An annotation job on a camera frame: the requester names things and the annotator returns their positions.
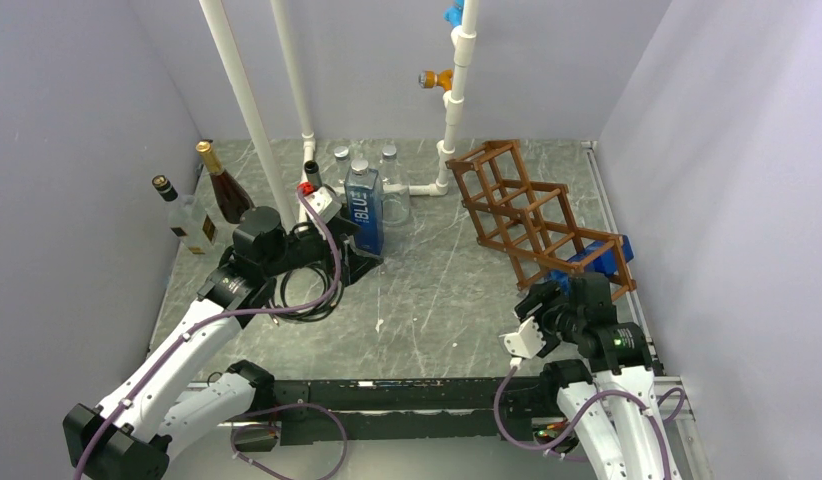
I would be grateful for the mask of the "dark red wine bottle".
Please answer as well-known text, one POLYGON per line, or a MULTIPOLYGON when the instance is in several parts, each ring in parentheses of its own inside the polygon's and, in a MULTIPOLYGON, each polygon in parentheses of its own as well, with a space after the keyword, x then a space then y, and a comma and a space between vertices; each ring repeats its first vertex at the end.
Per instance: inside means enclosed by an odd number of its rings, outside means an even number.
POLYGON ((239 224, 243 215, 255 206, 253 200, 224 167, 212 140, 199 141, 195 149, 209 174, 216 202, 224 219, 230 224, 239 224))

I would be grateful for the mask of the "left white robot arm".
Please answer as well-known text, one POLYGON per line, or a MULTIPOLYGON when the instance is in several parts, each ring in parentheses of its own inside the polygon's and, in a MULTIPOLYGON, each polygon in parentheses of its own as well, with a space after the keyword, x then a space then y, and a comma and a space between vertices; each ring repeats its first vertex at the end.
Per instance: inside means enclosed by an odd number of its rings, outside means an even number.
POLYGON ((62 427, 76 478, 159 479, 217 424, 281 410, 275 377, 247 360, 199 393, 184 398, 183 392, 254 317, 321 320, 343 288, 378 264, 352 247, 360 226, 345 209, 306 203, 305 210, 307 220, 292 228, 282 225, 274 208, 246 211, 165 341, 97 405, 68 412, 62 427))

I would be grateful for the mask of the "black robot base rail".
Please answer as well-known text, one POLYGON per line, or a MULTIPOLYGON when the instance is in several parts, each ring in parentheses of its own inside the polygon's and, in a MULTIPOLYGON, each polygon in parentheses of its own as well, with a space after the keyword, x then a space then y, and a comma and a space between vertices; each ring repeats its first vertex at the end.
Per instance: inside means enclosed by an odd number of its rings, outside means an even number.
POLYGON ((496 437, 517 440, 563 413, 537 377, 278 380, 238 421, 268 421, 284 446, 318 441, 496 437))

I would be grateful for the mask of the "clear glass bottle silver cap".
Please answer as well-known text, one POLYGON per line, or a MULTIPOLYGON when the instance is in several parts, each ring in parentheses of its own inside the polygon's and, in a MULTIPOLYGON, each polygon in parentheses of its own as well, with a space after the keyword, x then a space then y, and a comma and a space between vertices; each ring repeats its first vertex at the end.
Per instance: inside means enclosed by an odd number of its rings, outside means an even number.
POLYGON ((386 226, 398 226, 410 217, 410 181, 398 161, 397 148, 385 145, 378 165, 382 180, 383 222, 386 226))

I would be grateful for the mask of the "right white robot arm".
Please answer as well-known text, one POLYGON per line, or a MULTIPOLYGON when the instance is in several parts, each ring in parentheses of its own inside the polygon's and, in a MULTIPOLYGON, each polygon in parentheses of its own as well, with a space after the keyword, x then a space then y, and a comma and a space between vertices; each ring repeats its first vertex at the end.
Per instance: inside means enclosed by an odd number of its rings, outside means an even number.
POLYGON ((539 404, 563 414, 566 423, 528 447, 564 458, 564 443, 574 439, 600 479, 679 479, 660 414, 656 366, 642 328, 619 320, 618 292, 601 273, 577 273, 530 286, 515 306, 519 325, 500 337, 511 374, 562 343, 579 354, 543 367, 539 404))

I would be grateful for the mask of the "clear glass bottle white cap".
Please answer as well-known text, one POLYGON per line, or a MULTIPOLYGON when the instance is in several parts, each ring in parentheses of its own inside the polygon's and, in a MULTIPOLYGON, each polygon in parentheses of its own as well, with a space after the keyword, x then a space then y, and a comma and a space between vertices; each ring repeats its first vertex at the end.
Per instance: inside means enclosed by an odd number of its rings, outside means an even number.
POLYGON ((351 164, 350 149, 348 146, 336 147, 333 151, 333 155, 338 177, 344 180, 348 175, 351 164))

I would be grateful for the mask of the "dark green wine bottle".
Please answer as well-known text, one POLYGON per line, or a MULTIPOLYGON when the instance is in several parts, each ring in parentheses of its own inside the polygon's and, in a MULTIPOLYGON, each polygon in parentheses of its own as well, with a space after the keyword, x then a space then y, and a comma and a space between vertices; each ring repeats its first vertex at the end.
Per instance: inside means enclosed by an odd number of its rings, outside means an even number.
POLYGON ((304 162, 303 173, 305 175, 306 182, 313 187, 314 191, 317 191, 323 187, 321 170, 316 161, 308 160, 304 162))

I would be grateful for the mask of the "blue label clear bottle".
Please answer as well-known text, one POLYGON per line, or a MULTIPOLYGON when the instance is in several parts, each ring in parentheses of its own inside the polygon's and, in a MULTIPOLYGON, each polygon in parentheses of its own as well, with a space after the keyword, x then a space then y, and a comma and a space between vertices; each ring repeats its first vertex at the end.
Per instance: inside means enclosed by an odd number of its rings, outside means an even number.
POLYGON ((358 226, 354 234, 356 247, 380 256, 384 232, 383 189, 378 170, 365 159, 352 160, 344 189, 351 221, 358 226))

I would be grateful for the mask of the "small clear bottle black cap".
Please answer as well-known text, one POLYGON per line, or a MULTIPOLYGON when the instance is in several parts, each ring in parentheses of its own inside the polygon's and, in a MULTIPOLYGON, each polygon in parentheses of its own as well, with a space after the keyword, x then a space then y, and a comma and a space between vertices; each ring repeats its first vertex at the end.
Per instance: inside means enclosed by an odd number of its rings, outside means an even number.
POLYGON ((169 228, 194 255, 210 255, 216 248, 218 228, 204 206, 193 195, 181 195, 165 175, 152 185, 167 207, 169 228))

